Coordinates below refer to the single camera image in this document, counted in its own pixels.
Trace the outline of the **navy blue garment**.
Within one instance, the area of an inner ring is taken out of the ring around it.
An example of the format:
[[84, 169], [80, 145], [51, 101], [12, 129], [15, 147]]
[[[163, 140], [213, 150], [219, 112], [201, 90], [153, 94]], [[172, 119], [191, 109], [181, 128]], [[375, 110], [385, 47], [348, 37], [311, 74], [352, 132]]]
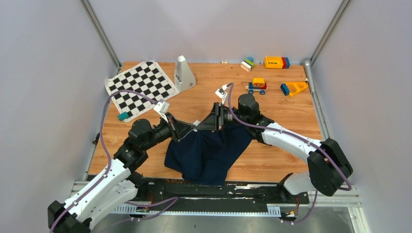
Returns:
[[223, 185], [227, 173], [252, 138], [241, 124], [221, 131], [192, 131], [181, 141], [171, 140], [164, 166], [182, 174], [190, 183]]

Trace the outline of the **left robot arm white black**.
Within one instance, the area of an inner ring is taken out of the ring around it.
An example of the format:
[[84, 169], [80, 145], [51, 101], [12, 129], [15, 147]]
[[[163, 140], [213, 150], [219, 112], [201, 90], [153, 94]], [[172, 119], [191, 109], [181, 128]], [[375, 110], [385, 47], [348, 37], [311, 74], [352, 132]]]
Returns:
[[180, 141], [195, 128], [170, 113], [154, 126], [146, 119], [136, 120], [114, 157], [92, 181], [64, 202], [55, 200], [49, 205], [50, 232], [89, 233], [126, 201], [146, 199], [148, 181], [136, 170], [147, 160], [147, 150], [168, 138]]

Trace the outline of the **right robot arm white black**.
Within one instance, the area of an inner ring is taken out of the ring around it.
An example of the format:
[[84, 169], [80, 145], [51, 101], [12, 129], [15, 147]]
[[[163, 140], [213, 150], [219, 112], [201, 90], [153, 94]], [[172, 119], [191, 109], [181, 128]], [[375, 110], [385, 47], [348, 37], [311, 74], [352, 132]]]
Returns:
[[306, 172], [290, 173], [280, 181], [277, 195], [282, 202], [291, 202], [298, 194], [308, 191], [331, 197], [353, 174], [336, 140], [312, 139], [282, 127], [261, 113], [259, 103], [251, 94], [240, 95], [236, 108], [214, 103], [210, 114], [195, 126], [197, 130], [216, 131], [230, 123], [241, 124], [253, 140], [281, 148], [307, 163]]

